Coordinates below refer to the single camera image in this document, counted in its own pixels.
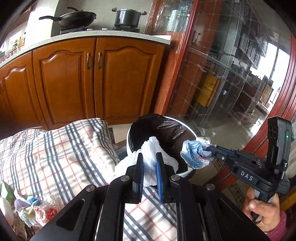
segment human hand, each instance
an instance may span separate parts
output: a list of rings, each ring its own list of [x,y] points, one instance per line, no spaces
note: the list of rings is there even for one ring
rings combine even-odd
[[[242,211],[250,219],[252,219],[251,211],[262,216],[262,221],[259,224],[257,224],[257,226],[263,232],[270,232],[279,224],[281,220],[279,210],[279,196],[275,194],[272,203],[270,204],[256,200],[254,198],[254,189],[249,188],[247,191]]]

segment blue crumpled wrapper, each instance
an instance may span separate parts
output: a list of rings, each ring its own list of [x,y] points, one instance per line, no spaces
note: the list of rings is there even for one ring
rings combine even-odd
[[[186,140],[183,142],[181,157],[188,165],[188,169],[200,169],[209,165],[213,160],[212,152],[205,151],[210,145],[210,140],[205,137],[198,137],[194,141]]]

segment countertop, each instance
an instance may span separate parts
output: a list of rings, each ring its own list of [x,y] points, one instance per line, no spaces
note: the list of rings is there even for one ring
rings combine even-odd
[[[29,47],[24,48],[23,50],[15,53],[13,56],[8,57],[2,63],[0,63],[0,68],[3,67],[5,64],[9,63],[10,61],[14,60],[15,58],[19,57],[20,55],[29,52],[33,49],[41,47],[43,45],[53,43],[56,41],[67,40],[72,38],[79,38],[79,37],[92,37],[92,36],[118,36],[118,37],[131,37],[137,39],[145,39],[150,41],[159,42],[162,44],[170,44],[171,36],[168,35],[147,35],[147,34],[140,34],[140,33],[133,33],[133,32],[125,32],[125,31],[112,31],[112,30],[91,30],[91,31],[81,31],[81,32],[74,32],[68,34],[57,35],[51,37],[49,39],[43,40],[37,44],[31,45]]]

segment trash bag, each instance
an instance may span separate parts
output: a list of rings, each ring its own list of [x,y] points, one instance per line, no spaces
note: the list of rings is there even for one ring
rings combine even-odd
[[[185,140],[195,140],[194,134],[181,123],[158,114],[139,117],[130,128],[128,142],[132,152],[141,148],[149,137],[155,136],[161,148],[179,164],[178,173],[186,172],[188,166],[180,156]]]

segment fingernail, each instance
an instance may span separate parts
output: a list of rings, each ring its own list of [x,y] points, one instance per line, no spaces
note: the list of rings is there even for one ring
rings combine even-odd
[[[253,200],[249,203],[249,209],[254,209],[256,208],[257,203]]]

